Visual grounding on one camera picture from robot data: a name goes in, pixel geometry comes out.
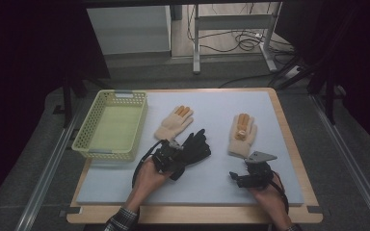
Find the glove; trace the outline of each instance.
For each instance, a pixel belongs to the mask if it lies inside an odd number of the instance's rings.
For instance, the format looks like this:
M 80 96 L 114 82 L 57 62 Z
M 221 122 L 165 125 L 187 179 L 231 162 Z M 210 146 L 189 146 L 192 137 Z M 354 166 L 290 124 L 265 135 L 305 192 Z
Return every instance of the glove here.
M 247 114 L 237 115 L 233 119 L 230 130 L 229 152 L 242 158 L 248 158 L 251 154 L 251 144 L 257 132 L 257 126 L 253 124 L 254 118 Z
M 175 109 L 162 120 L 161 126 L 157 129 L 154 136 L 158 140 L 168 140 L 175 138 L 180 134 L 194 119 L 191 114 L 194 111 L 190 110 L 189 107 L 175 107 Z
M 199 162 L 210 156 L 211 151 L 209 145 L 206 143 L 204 135 L 205 130 L 201 129 L 196 135 L 191 133 L 188 139 L 182 144 L 184 147 L 181 154 L 175 158 L 181 167 L 171 175 L 172 180 L 177 180 L 185 171 L 185 166 Z

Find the metal rail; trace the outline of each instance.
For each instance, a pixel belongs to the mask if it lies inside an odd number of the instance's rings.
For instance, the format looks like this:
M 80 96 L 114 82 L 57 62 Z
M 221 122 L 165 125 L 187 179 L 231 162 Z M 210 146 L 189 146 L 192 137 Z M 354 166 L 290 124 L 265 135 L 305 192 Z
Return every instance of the metal rail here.
M 81 115 L 80 111 L 83 105 L 82 101 L 82 99 L 77 100 L 76 113 L 74 114 L 74 117 L 72 118 L 68 127 L 63 130 L 61 136 L 59 137 L 59 140 L 56 143 L 56 146 L 53 149 L 53 152 L 50 155 L 43 172 L 41 173 L 40 179 L 35 185 L 31 197 L 26 204 L 25 209 L 23 210 L 19 222 L 14 229 L 15 231 L 31 230 L 36 216 L 38 215 L 40 206 L 46 196 L 47 190 L 59 165 L 59 162 L 63 157 L 63 153 L 65 152 L 65 148 L 67 146 L 67 141 L 73 132 L 76 121 L 78 121 Z
M 310 95 L 310 99 L 314 103 L 317 109 L 318 115 L 320 116 L 322 122 L 327 128 L 327 131 L 329 132 L 332 142 L 334 143 L 339 154 L 341 155 L 345 165 L 350 171 L 350 174 L 353 177 L 353 180 L 359 189 L 359 192 L 361 193 L 367 206 L 370 209 L 370 184 L 368 183 L 368 180 L 366 179 L 365 175 L 362 173 L 362 170 L 359 168 L 357 161 L 355 160 L 350 148 L 347 146 L 347 144 L 342 139 L 339 131 L 334 125 L 330 123 L 329 119 L 326 117 L 324 113 L 325 111 L 324 106 L 320 98 L 314 95 Z

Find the gray floor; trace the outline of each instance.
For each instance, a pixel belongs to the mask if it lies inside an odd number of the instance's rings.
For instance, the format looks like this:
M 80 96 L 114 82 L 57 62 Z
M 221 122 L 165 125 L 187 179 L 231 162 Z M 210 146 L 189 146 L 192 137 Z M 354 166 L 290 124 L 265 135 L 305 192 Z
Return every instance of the gray floor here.
M 267 87 L 270 76 L 261 56 L 207 57 L 202 59 L 201 74 L 193 75 L 190 59 L 172 60 L 164 56 L 107 57 L 112 75 L 105 83 L 121 90 L 133 89 L 200 89 L 218 88 L 237 78 L 251 77 L 224 85 L 223 88 Z M 307 80 L 277 92 L 305 169 L 324 212 L 318 224 L 302 224 L 304 230 L 370 231 L 370 208 L 330 138 L 312 100 L 307 95 Z M 90 94 L 74 99 L 90 107 L 99 87 L 86 82 Z M 54 146 L 63 132 L 62 115 L 53 115 L 62 105 L 62 91 L 50 93 L 40 124 L 21 157 L 0 188 L 0 230 L 14 230 L 30 199 Z M 336 128 L 351 149 L 354 158 L 370 184 L 370 137 L 348 114 L 339 100 L 335 101 Z M 99 230 L 101 225 L 70 224 L 60 213 L 67 208 L 83 167 L 80 154 L 65 150 L 53 181 L 42 202 L 32 230 Z M 140 226 L 139 230 L 262 230 L 251 225 L 176 225 Z

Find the light blue surface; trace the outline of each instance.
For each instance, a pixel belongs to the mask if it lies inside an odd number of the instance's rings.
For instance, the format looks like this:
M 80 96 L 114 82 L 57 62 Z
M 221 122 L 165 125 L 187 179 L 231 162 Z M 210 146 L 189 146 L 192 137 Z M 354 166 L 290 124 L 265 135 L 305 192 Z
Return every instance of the light blue surface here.
M 131 191 L 134 169 L 157 140 L 153 133 L 175 106 L 194 110 L 194 122 L 176 137 L 183 143 L 188 135 L 205 129 L 212 155 L 188 166 L 176 181 L 167 183 L 147 200 L 148 204 L 252 204 L 246 189 L 231 180 L 229 172 L 248 174 L 241 158 L 227 152 L 233 118 L 241 113 L 254 116 L 257 135 L 253 150 L 276 155 L 269 162 L 281 175 L 291 205 L 303 204 L 303 194 L 278 125 L 273 105 L 266 91 L 148 93 L 148 113 L 134 163 L 92 161 L 86 180 L 77 197 L 78 203 L 122 203 Z

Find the green basket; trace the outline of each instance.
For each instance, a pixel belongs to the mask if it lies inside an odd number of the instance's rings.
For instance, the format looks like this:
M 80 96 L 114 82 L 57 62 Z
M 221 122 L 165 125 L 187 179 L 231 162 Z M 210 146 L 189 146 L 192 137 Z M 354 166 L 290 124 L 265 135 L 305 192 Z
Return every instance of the green basket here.
M 99 91 L 71 148 L 87 158 L 134 161 L 147 109 L 145 91 Z

